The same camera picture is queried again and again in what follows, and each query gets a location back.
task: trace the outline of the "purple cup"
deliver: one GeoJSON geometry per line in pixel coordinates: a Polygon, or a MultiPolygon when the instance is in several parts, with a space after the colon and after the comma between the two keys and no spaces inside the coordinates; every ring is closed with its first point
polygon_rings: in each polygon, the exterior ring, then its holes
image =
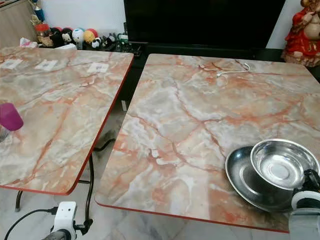
{"type": "Polygon", "coordinates": [[[12,103],[0,104],[0,124],[9,131],[16,131],[24,125],[17,109],[12,103]]]}

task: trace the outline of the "white cable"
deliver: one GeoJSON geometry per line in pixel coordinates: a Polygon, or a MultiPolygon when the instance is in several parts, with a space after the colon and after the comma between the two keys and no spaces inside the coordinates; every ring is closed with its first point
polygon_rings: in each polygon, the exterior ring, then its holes
{"type": "Polygon", "coordinates": [[[220,77],[222,74],[237,74],[237,73],[247,73],[251,71],[251,68],[248,64],[244,63],[243,65],[245,65],[247,67],[246,71],[224,71],[224,72],[219,72],[216,77],[220,77]]]}

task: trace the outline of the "red statue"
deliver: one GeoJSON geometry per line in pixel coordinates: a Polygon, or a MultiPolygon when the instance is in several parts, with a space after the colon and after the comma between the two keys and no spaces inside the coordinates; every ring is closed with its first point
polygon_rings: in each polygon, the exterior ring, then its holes
{"type": "Polygon", "coordinates": [[[320,0],[301,0],[301,5],[282,56],[287,63],[315,67],[320,65],[320,0]]]}

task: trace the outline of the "white paper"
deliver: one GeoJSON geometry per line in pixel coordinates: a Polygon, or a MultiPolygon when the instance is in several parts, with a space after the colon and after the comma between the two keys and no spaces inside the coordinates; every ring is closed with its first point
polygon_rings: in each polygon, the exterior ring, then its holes
{"type": "Polygon", "coordinates": [[[44,71],[51,71],[54,66],[57,64],[58,60],[51,60],[51,61],[48,61],[48,60],[43,60],[40,64],[38,64],[37,66],[35,66],[34,69],[41,69],[41,70],[44,70],[44,71]]]}
{"type": "Polygon", "coordinates": [[[93,62],[88,69],[88,73],[106,73],[108,71],[109,64],[93,62]]]}
{"type": "Polygon", "coordinates": [[[4,63],[0,65],[0,68],[2,69],[14,69],[16,68],[20,63],[22,63],[22,59],[8,59],[4,63]]]}

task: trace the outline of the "tile floor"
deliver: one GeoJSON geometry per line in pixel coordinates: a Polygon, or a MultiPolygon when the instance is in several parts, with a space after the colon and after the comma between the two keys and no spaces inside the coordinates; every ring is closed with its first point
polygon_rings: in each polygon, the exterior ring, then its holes
{"type": "MultiPolygon", "coordinates": [[[[116,136],[125,113],[117,102],[101,134],[101,141],[116,136]]],[[[90,217],[93,218],[89,232],[82,236],[77,232],[78,240],[289,240],[288,234],[267,232],[184,220],[175,217],[138,213],[107,207],[101,207],[94,201],[94,194],[105,169],[113,143],[103,152],[94,153],[93,164],[95,184],[91,199],[90,217]]],[[[89,179],[86,168],[82,179],[89,179]]],[[[52,196],[24,192],[21,199],[21,211],[15,212],[17,191],[0,188],[0,239],[9,227],[24,214],[39,208],[49,209],[61,201],[76,201],[75,221],[82,224],[85,215],[85,202],[88,186],[78,184],[69,196],[52,196]]],[[[50,233],[54,216],[38,212],[20,222],[11,232],[9,240],[41,240],[50,233]]]]}

